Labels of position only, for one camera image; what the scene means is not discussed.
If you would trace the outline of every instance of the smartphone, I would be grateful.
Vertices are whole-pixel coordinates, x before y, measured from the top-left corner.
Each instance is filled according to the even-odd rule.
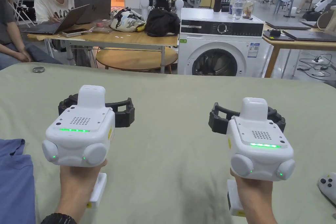
[[[87,29],[76,29],[76,30],[70,30],[70,31],[64,31],[62,32],[63,36],[67,38],[75,37],[75,36],[80,36],[82,33],[88,32]]]

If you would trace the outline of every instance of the patterned bag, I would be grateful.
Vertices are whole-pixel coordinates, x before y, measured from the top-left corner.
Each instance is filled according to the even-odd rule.
[[[114,10],[111,15],[111,28],[117,31],[133,32],[145,24],[143,17],[129,7],[121,11]]]

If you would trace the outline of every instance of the hp laptop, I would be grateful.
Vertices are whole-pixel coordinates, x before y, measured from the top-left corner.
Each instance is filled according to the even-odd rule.
[[[89,5],[84,5],[70,10],[68,15],[62,20],[61,23],[43,23],[34,27],[23,29],[21,31],[33,34],[54,35],[75,25],[77,20],[83,15],[88,6]]]
[[[309,26],[306,26],[300,22],[282,22],[282,21],[267,22],[266,21],[265,23],[271,28],[276,28],[276,29],[287,29],[287,30],[309,30],[310,29]]]
[[[288,37],[299,41],[336,42],[336,37],[322,31],[283,31]]]
[[[76,24],[87,24],[98,19],[111,19],[111,0],[74,0],[74,6],[89,5]]]

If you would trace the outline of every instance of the blue cloth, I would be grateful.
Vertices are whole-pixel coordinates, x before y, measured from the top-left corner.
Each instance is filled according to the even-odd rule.
[[[32,158],[24,139],[0,139],[0,223],[35,224]]]

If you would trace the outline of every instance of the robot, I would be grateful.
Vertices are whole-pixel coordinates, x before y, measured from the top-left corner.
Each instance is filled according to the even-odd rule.
[[[219,112],[226,113],[221,118]],[[244,98],[241,113],[214,104],[209,117],[213,132],[228,136],[230,168],[239,177],[281,181],[293,173],[294,151],[283,135],[285,119],[260,98]],[[227,181],[230,213],[244,216],[237,184]]]

